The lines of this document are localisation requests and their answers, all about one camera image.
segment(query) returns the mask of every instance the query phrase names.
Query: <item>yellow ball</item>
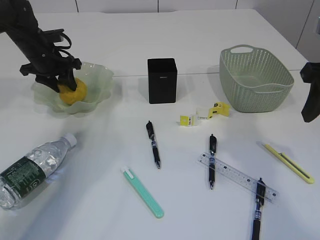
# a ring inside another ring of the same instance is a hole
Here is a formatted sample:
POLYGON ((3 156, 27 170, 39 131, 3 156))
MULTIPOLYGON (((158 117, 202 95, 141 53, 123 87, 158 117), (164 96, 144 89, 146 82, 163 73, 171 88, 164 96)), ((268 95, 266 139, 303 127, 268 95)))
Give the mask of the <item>yellow ball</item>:
POLYGON ((83 99, 85 99, 87 95, 88 89, 86 84, 83 81, 81 81, 79 78, 75 78, 75 82, 77 85, 75 91, 72 91, 66 85, 63 85, 63 84, 58 85, 60 90, 60 93, 59 93, 60 99, 68 105, 72 105, 75 102, 82 101, 83 99))

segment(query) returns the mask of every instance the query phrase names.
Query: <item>green plastic basket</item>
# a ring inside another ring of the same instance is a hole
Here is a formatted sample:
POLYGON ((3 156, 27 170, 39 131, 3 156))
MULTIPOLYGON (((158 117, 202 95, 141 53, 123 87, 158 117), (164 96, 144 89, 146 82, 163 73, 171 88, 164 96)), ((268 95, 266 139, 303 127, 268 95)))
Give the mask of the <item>green plastic basket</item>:
POLYGON ((232 107, 243 113, 275 110, 288 96, 294 78, 268 50, 237 45, 220 54, 220 81, 232 107), (249 52, 232 52, 237 48, 249 52))

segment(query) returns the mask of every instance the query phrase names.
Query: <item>white tabletop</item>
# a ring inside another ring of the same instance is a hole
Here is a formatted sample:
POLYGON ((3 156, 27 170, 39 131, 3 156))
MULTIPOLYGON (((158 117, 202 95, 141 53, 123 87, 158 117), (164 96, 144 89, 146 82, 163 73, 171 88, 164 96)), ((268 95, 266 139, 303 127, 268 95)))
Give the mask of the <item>white tabletop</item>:
MULTIPOLYGON (((252 9, 193 10, 163 13, 43 13, 40 28, 64 28, 71 53, 98 63, 115 76, 146 76, 147 59, 175 58, 179 74, 218 73, 220 52, 239 44, 265 48, 289 70, 306 59, 252 9)), ((5 35, 0 35, 0 73, 16 73, 28 63, 5 35)))
POLYGON ((199 126, 179 126, 180 114, 227 101, 218 74, 179 75, 177 102, 148 103, 147 77, 115 77, 111 98, 86 114, 54 113, 33 101, 33 78, 1 77, 0 169, 35 146, 66 132, 78 145, 19 210, 0 210, 0 240, 250 239, 255 195, 196 163, 217 137, 217 158, 262 177, 280 193, 265 203, 261 239, 318 240, 320 236, 320 118, 304 123, 300 111, 309 85, 295 84, 273 112, 216 115, 199 126), (162 169, 157 170, 146 131, 153 123, 162 169), (307 184, 260 148, 271 143, 314 178, 307 184), (121 172, 129 166, 164 210, 156 219, 121 172))

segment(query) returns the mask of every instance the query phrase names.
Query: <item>green bottle label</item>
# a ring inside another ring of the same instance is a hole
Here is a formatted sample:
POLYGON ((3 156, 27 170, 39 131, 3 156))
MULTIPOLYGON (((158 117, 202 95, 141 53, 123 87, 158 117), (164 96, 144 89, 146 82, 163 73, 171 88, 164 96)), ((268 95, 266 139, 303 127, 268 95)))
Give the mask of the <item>green bottle label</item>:
POLYGON ((25 156, 0 173, 0 176, 19 193, 21 198, 28 195, 46 179, 44 171, 25 156))

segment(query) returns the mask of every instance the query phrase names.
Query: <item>clear plastic ruler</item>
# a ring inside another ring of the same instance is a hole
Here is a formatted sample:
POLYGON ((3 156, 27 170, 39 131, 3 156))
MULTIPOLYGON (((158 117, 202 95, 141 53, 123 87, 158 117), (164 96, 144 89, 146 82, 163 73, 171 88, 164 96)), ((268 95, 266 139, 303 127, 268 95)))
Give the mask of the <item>clear plastic ruler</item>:
MULTIPOLYGON (((198 161, 201 164, 209 167, 210 157, 211 155, 209 153, 204 152, 198 158, 198 161)), ((235 183, 241 185, 242 187, 256 194, 258 180, 244 174, 243 172, 233 168, 232 166, 224 163, 223 161, 220 161, 219 159, 215 158, 214 164, 215 164, 215 171, 217 173, 226 176, 230 180, 234 181, 235 183)), ((264 186, 265 186, 264 199, 270 201, 271 203, 275 203, 277 200, 277 197, 279 196, 279 193, 276 190, 272 189, 271 187, 268 187, 267 185, 264 185, 264 186)))

